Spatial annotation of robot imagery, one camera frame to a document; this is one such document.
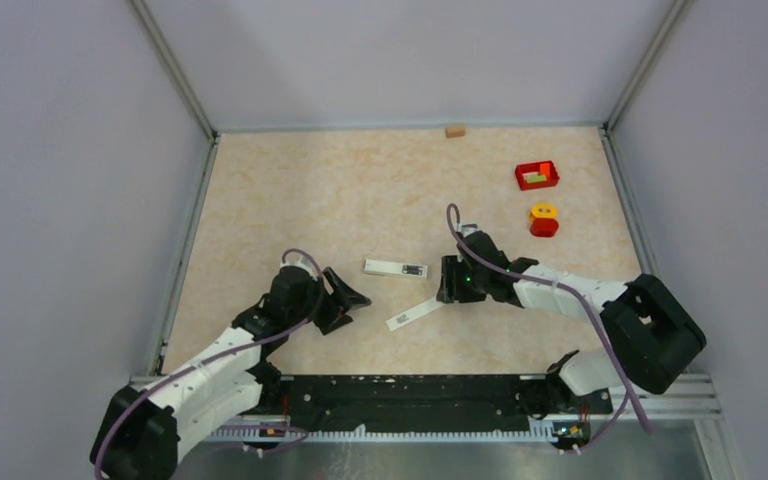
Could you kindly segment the long white battery cover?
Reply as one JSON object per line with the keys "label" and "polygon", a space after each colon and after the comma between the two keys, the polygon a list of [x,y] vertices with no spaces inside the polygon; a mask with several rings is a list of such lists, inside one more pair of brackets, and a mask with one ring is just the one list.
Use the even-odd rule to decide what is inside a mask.
{"label": "long white battery cover", "polygon": [[435,312],[443,306],[443,303],[430,298],[388,319],[385,324],[393,332],[402,328],[425,315]]}

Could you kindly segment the long white remote control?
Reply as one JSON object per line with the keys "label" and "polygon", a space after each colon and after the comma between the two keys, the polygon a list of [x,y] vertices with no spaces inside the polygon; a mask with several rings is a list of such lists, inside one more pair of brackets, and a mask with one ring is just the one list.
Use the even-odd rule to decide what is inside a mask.
{"label": "long white remote control", "polygon": [[363,272],[369,275],[393,276],[404,278],[428,278],[428,266],[415,263],[366,259]]}

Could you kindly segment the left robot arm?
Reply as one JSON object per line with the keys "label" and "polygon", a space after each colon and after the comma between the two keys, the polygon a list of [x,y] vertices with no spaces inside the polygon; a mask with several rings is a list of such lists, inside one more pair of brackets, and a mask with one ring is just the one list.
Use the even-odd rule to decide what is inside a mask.
{"label": "left robot arm", "polygon": [[370,298],[331,268],[284,263],[270,289],[208,347],[172,373],[111,398],[89,454],[99,479],[168,479],[190,451],[232,417],[279,404],[281,373],[268,361],[299,328],[327,335]]}

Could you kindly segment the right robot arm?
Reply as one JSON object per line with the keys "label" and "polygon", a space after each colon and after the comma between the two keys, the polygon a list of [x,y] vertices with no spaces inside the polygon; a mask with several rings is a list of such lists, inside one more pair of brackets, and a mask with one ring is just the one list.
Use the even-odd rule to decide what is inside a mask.
{"label": "right robot arm", "polygon": [[457,254],[443,259],[437,298],[445,304],[486,299],[588,322],[600,347],[575,350],[548,369],[549,404],[572,412],[588,394],[636,386],[663,394],[705,349],[707,337],[656,276],[595,280],[526,257],[509,259],[474,224],[455,229]]}

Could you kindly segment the red block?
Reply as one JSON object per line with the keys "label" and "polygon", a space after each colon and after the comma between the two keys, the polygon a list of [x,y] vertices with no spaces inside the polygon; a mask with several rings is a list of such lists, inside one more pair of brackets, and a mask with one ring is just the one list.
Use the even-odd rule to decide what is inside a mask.
{"label": "red block", "polygon": [[530,225],[530,233],[538,238],[552,238],[558,230],[559,222],[555,218],[536,218]]}

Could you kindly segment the yellow block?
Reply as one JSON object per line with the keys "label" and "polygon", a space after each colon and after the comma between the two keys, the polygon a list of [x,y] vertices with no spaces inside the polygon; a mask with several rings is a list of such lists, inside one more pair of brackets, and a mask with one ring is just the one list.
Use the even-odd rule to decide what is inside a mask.
{"label": "yellow block", "polygon": [[556,219],[558,210],[551,204],[536,204],[531,207],[529,218],[531,221],[538,219]]}

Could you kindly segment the red bin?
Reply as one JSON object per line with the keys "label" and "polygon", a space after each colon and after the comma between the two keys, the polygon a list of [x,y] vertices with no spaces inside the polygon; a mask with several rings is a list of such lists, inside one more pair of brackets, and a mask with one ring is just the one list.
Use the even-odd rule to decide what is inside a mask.
{"label": "red bin", "polygon": [[550,160],[519,164],[514,169],[514,176],[520,191],[555,187],[560,181],[554,162]]}

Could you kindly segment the small wooden block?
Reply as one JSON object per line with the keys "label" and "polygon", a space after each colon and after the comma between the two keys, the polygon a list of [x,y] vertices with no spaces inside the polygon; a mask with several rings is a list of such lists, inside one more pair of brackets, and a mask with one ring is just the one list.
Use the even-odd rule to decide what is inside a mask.
{"label": "small wooden block", "polygon": [[445,128],[444,134],[447,139],[460,138],[466,134],[466,127],[464,125],[449,125]]}

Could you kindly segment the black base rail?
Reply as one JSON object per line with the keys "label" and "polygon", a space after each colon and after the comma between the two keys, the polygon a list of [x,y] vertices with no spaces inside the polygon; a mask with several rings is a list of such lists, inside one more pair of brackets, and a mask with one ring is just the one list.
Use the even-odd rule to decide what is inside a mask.
{"label": "black base rail", "polygon": [[241,415],[315,433],[472,434],[613,410],[608,390],[576,396],[554,374],[292,375],[273,378]]}

